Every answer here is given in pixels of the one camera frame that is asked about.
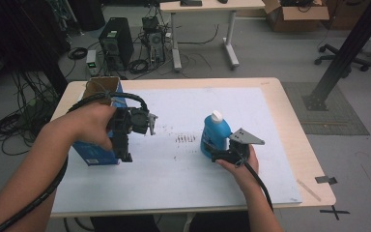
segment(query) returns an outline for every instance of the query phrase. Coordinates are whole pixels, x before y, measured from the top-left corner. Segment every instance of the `blue bottle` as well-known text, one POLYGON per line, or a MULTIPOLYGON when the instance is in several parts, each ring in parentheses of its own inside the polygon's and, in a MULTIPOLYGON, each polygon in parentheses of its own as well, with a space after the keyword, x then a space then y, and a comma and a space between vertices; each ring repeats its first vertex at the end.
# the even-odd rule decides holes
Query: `blue bottle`
POLYGON ((231 135, 230 126, 222 118, 221 113, 214 111, 204 120, 204 130, 201 136, 201 151, 207 157, 211 158, 212 155, 204 148, 204 143, 209 144, 217 150, 227 150, 227 138, 231 135))

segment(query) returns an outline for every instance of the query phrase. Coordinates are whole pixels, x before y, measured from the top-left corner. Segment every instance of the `cardboard box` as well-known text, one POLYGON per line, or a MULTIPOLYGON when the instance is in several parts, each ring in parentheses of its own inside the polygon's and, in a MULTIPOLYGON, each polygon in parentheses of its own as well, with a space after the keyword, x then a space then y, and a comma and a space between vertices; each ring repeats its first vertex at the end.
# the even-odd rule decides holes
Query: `cardboard box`
POLYGON ((371 0, 325 0, 329 21, 322 23, 328 29, 352 30, 371 0))
MULTIPOLYGON (((123 87, 120 83, 120 78, 117 76, 91 78, 87 82, 82 99, 105 91, 123 93, 123 87)), ((119 100, 120 102, 111 102, 110 100, 104 100, 101 101, 101 103, 111 104, 115 107, 127 107, 126 100, 124 98, 119 98, 119 100)), ((100 146, 91 143, 76 141, 73 143, 72 147, 89 166, 118 164, 119 162, 116 159, 113 151, 104 151, 100 146)))
POLYGON ((267 22, 275 32, 314 31, 320 20, 329 20, 328 8, 315 0, 310 8, 282 7, 278 0, 263 0, 267 22))

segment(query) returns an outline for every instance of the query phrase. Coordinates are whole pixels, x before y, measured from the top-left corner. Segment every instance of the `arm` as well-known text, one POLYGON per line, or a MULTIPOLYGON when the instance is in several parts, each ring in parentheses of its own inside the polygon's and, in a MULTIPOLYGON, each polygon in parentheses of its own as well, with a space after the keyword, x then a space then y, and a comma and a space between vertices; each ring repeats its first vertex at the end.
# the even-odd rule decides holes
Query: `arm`
MULTIPOLYGON (((248 163, 258 173, 259 163, 254 148, 249 146, 249 150, 250 156, 248 163)), ((241 166, 236 168, 234 164, 220 159, 216 162, 233 174, 243 191, 246 205, 248 207, 249 227, 251 228, 251 231, 283 231, 268 205, 267 199, 265 198, 260 186, 246 167, 241 166)))
MULTIPOLYGON (((53 181, 76 140, 110 150, 106 126, 114 107, 93 103, 64 115, 43 127, 25 160, 0 192, 0 224, 32 202, 53 181)), ((55 192, 9 231, 44 231, 55 192)))

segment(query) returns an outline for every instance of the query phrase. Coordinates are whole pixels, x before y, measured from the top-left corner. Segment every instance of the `white bottle cap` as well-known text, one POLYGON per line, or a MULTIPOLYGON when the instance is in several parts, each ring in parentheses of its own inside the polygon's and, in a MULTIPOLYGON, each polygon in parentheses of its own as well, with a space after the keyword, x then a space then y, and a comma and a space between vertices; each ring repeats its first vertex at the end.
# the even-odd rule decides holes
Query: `white bottle cap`
POLYGON ((220 112, 216 111, 216 110, 213 111, 212 121, 215 124, 220 124, 222 122, 222 114, 220 112))

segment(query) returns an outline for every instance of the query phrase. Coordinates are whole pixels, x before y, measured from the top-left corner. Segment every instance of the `black metal pole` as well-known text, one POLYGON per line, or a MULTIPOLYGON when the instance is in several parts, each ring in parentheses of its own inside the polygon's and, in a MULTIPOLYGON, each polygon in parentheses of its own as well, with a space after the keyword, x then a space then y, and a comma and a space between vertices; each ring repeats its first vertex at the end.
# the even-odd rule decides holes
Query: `black metal pole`
POLYGON ((312 91, 310 96, 303 98, 308 110, 326 110, 325 100, 330 91, 343 76, 347 67, 357 57, 357 54, 371 37, 371 2, 360 17, 357 25, 343 43, 339 52, 330 63, 327 71, 312 91))

